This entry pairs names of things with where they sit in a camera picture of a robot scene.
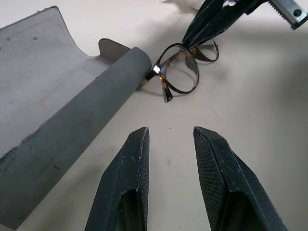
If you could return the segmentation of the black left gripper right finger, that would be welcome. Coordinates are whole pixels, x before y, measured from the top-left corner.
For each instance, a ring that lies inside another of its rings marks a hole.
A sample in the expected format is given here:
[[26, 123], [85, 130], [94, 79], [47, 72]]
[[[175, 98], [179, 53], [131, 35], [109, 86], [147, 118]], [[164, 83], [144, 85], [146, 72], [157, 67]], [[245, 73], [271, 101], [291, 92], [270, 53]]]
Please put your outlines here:
[[199, 182], [211, 231], [288, 231], [255, 173], [217, 132], [194, 127]]

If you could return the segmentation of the tortoiseshell eyeglasses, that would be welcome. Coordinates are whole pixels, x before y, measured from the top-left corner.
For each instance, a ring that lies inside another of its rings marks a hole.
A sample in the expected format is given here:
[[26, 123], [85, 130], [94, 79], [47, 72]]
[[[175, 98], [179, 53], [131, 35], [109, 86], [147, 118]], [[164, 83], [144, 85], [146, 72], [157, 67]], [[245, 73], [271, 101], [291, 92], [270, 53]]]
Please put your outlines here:
[[164, 101], [168, 103], [173, 99], [172, 91], [184, 96], [196, 89], [200, 80], [199, 63], [211, 64], [218, 58], [218, 44], [212, 39], [191, 48], [174, 43], [163, 51], [140, 86], [159, 78]]

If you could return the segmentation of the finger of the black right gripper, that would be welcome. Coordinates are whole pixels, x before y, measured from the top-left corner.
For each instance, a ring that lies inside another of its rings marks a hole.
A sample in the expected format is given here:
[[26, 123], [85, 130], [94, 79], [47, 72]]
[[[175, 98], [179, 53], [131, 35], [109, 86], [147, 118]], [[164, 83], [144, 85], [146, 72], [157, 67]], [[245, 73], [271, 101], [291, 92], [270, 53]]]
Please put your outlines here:
[[216, 37], [228, 29], [242, 15], [239, 6], [225, 6], [210, 23], [208, 40]]
[[222, 10], [224, 0], [205, 0], [189, 25], [182, 43], [185, 46], [197, 46], [208, 40], [210, 23]]

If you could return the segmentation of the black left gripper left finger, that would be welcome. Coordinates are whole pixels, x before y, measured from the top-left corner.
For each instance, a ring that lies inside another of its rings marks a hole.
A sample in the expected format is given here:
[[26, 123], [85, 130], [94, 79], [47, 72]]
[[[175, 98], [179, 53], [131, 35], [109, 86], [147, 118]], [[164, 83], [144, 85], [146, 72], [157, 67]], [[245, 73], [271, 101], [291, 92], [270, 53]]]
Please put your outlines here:
[[147, 231], [148, 127], [129, 134], [102, 175], [84, 231]]

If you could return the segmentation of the grey felt glasses case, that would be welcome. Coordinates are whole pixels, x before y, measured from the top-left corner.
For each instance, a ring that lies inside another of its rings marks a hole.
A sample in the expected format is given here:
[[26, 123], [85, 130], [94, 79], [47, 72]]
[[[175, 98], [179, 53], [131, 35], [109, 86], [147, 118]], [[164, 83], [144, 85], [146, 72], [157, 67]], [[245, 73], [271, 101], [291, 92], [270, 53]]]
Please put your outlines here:
[[140, 48], [74, 42], [58, 7], [0, 28], [0, 231], [16, 231], [151, 68]]

